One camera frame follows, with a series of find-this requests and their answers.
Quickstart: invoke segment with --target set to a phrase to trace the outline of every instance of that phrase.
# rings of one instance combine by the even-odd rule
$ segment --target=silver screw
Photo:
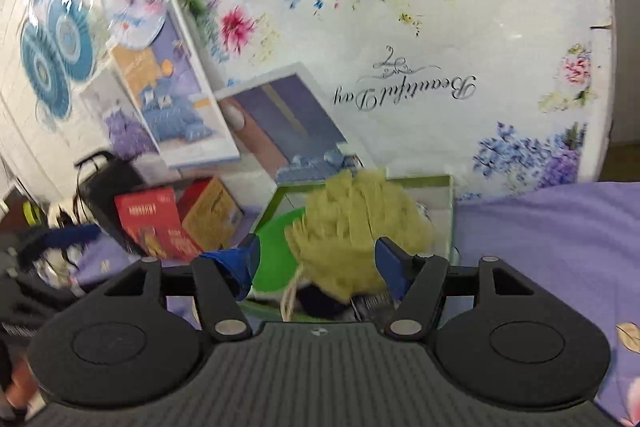
[[[420,322],[411,319],[400,319],[399,321],[392,322],[389,329],[396,335],[407,336],[420,333],[422,325]]]
[[[239,335],[246,330],[246,324],[237,319],[225,319],[216,324],[215,330],[220,335],[226,335],[228,337],[232,335]]]

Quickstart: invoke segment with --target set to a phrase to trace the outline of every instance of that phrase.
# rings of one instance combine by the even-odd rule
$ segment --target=magenta flower
[[[242,47],[249,43],[251,34],[255,31],[255,21],[246,17],[241,7],[236,6],[233,10],[222,17],[222,37],[225,48],[235,49],[239,55]]]

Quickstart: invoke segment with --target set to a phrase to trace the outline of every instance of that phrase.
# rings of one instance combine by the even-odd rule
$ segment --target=pink flower
[[[229,47],[232,47],[239,55],[242,47],[248,44],[251,34],[255,31],[254,25],[255,21],[246,17],[239,6],[223,16],[222,37],[226,50],[229,51]]]
[[[591,79],[588,55],[569,55],[564,60],[564,79],[573,86],[587,86]]]
[[[620,421],[625,427],[634,427],[640,423],[640,378],[636,378],[629,386],[626,395],[626,411],[631,418],[622,418]]]

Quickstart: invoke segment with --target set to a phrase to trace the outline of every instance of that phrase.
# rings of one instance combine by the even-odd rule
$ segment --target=wall
[[[612,142],[640,141],[640,6],[614,0],[618,59]]]

